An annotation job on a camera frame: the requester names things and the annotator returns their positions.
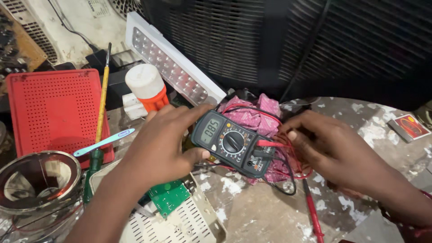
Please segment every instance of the hand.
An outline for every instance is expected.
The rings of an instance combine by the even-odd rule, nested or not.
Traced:
[[[347,124],[312,111],[289,119],[280,129],[299,159],[339,186],[376,196],[406,179],[389,166]]]
[[[194,163],[207,159],[210,152],[193,148],[182,153],[181,139],[187,128],[212,108],[212,105],[193,109],[168,105],[158,112],[149,112],[145,124],[115,169],[125,175],[131,185],[137,185],[141,195],[148,186],[186,176]]]

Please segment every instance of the led emergency light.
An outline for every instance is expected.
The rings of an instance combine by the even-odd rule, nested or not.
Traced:
[[[217,105],[226,96],[221,88],[136,12],[127,14],[126,44],[146,63],[156,66],[163,79],[192,105]]]

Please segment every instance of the red perforated tray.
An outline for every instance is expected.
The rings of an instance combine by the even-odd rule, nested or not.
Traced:
[[[95,143],[101,98],[96,69],[11,74],[7,76],[18,157],[43,150],[69,154]],[[109,137],[105,115],[102,139]],[[102,147],[104,163],[114,160],[112,145]],[[89,157],[78,157],[81,168]]]

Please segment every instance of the toothbrush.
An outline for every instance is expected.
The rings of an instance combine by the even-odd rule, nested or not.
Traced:
[[[134,131],[135,131],[134,128],[127,129],[127,130],[124,130],[124,131],[121,131],[121,132],[119,132],[119,133],[117,133],[117,134],[114,134],[114,135],[112,135],[111,137],[108,137],[108,138],[106,138],[106,139],[104,139],[104,140],[102,140],[102,141],[100,141],[100,142],[98,142],[98,143],[96,143],[96,144],[94,144],[94,145],[91,145],[91,146],[88,146],[88,147],[85,147],[85,148],[79,149],[79,150],[75,151],[75,152],[73,153],[73,155],[74,155],[75,157],[79,157],[79,156],[84,155],[84,154],[86,154],[86,153],[88,153],[88,152],[92,151],[93,149],[96,149],[96,148],[98,148],[98,147],[100,147],[100,146],[103,146],[103,145],[105,145],[105,144],[112,143],[112,142],[114,142],[114,141],[116,141],[116,140],[119,140],[119,139],[121,139],[121,138],[124,138],[124,137],[126,137],[127,135],[133,133]]]

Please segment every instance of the led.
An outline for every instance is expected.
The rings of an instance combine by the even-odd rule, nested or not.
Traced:
[[[183,92],[195,104],[200,104],[207,99],[207,91],[138,28],[135,27],[133,33],[132,46],[141,54],[144,61],[159,70],[168,83],[177,87],[178,91]]]

